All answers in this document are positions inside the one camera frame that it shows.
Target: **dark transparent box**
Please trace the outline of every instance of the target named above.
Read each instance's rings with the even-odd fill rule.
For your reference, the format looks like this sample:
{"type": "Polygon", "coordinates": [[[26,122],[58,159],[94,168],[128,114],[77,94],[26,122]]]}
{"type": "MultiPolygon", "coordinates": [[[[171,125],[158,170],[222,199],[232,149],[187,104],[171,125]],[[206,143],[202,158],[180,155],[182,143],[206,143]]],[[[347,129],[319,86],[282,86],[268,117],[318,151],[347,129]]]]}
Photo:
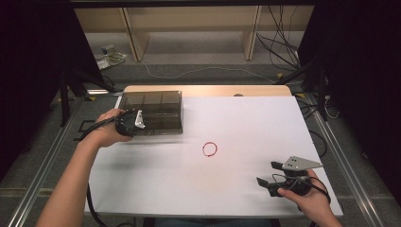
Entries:
{"type": "Polygon", "coordinates": [[[123,110],[142,110],[145,128],[137,135],[183,133],[181,91],[128,92],[119,105],[123,110]]]}

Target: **white table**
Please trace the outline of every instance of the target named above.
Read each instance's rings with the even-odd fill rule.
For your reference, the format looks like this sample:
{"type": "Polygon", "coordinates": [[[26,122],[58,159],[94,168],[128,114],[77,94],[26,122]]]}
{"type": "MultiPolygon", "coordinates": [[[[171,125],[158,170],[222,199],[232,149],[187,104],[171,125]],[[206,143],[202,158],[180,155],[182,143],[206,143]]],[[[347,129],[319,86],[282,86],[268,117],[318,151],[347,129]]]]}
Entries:
{"type": "MultiPolygon", "coordinates": [[[[319,162],[292,96],[183,97],[183,134],[138,136],[100,150],[90,185],[99,213],[145,217],[290,218],[295,203],[272,198],[271,161],[290,155],[319,162]],[[202,147],[218,151],[206,157],[202,147]]],[[[316,173],[342,212],[323,168],[316,173]]]]}

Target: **gray carpet floor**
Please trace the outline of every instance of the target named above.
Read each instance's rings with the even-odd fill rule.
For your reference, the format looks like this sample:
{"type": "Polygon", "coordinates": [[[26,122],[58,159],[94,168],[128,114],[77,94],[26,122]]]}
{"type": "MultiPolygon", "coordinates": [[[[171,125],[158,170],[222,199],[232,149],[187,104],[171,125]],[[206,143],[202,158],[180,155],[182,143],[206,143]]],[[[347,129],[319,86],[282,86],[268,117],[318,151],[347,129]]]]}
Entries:
{"type": "MultiPolygon", "coordinates": [[[[266,64],[252,65],[213,65],[213,67],[223,67],[225,69],[210,68],[211,65],[149,65],[148,70],[153,76],[172,78],[184,72],[198,70],[196,72],[183,75],[176,79],[158,79],[150,77],[148,71],[143,64],[119,65],[102,71],[106,76],[105,81],[110,83],[113,81],[117,88],[124,88],[128,85],[139,84],[272,84],[276,81],[276,74],[282,72],[277,68],[266,64]]],[[[88,89],[98,89],[93,84],[87,84],[88,89]]],[[[300,83],[293,81],[290,84],[291,92],[300,92],[300,83]]],[[[44,185],[36,197],[33,206],[28,213],[24,226],[34,226],[37,217],[40,215],[45,202],[54,188],[60,175],[65,169],[72,152],[77,144],[75,138],[79,138],[78,129],[84,120],[95,120],[99,114],[111,109],[116,102],[116,96],[96,96],[95,100],[85,101],[78,109],[77,114],[72,121],[70,130],[65,136],[62,143],[61,151],[56,160],[52,164],[44,185]]],[[[299,98],[304,102],[308,102],[307,98],[299,98]]],[[[18,160],[14,163],[6,178],[0,183],[0,226],[7,226],[9,219],[17,208],[26,190],[32,183],[38,169],[41,167],[45,155],[51,148],[53,140],[60,131],[61,123],[61,103],[59,95],[56,95],[50,106],[50,110],[44,117],[41,126],[32,138],[29,146],[30,149],[22,153],[18,160]]],[[[315,116],[311,115],[305,122],[310,130],[321,133],[321,129],[317,123],[315,116]]],[[[362,150],[352,134],[352,131],[346,125],[346,122],[339,116],[336,119],[329,118],[329,124],[334,131],[342,149],[346,153],[347,159],[352,163],[354,171],[368,192],[370,199],[373,201],[378,214],[381,216],[384,226],[395,227],[401,223],[401,208],[392,197],[387,187],[381,182],[375,169],[368,159],[363,158],[360,154],[362,150]]],[[[318,152],[324,150],[322,140],[311,134],[318,152]]],[[[368,226],[368,222],[363,216],[358,206],[355,196],[350,190],[349,185],[344,180],[339,165],[333,157],[332,150],[329,148],[327,153],[322,157],[325,171],[333,186],[336,196],[343,208],[344,216],[340,218],[340,222],[344,226],[368,226]]],[[[133,222],[134,217],[120,217],[103,215],[102,219],[111,226],[115,226],[121,222],[133,222]]],[[[308,226],[310,221],[307,218],[283,218],[280,219],[281,225],[289,226],[308,226]]],[[[85,215],[84,226],[96,226],[90,215],[85,215]]]]}

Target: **red rubber band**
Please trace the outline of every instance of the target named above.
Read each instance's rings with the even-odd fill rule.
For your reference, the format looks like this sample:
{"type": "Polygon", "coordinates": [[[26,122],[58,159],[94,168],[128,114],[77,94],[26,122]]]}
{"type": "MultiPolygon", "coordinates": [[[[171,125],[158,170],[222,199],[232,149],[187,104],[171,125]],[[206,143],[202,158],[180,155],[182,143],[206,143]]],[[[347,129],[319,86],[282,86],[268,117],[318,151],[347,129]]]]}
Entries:
{"type": "Polygon", "coordinates": [[[218,152],[218,146],[217,146],[215,143],[213,143],[213,142],[206,142],[206,143],[203,145],[202,150],[203,150],[204,156],[210,157],[210,156],[215,155],[216,152],[218,152]],[[207,145],[214,145],[214,146],[215,146],[215,152],[213,152],[212,154],[206,154],[206,153],[204,152],[204,148],[205,148],[207,145]]]}

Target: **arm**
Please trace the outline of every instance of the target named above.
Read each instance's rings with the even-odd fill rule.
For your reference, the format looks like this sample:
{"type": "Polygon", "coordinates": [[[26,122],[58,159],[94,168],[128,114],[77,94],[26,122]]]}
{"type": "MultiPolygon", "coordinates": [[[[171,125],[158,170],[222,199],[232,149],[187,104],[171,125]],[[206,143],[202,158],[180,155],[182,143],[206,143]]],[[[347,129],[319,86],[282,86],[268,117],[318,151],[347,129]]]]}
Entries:
{"type": "MultiPolygon", "coordinates": [[[[97,121],[122,114],[113,109],[102,114],[97,121]]],[[[52,195],[47,201],[37,226],[81,226],[85,207],[89,175],[100,148],[116,142],[130,141],[115,131],[114,124],[108,124],[89,133],[80,141],[52,195]]]]}
{"type": "MultiPolygon", "coordinates": [[[[318,178],[316,173],[309,169],[307,174],[310,177],[318,178]]],[[[324,189],[323,185],[314,179],[311,179],[312,183],[321,189],[324,189]]],[[[330,204],[328,203],[327,197],[319,192],[318,190],[312,188],[310,192],[304,196],[299,196],[290,190],[285,190],[283,188],[277,191],[283,197],[294,201],[301,208],[304,214],[318,224],[321,227],[340,227],[341,224],[334,216],[330,204]]]]}

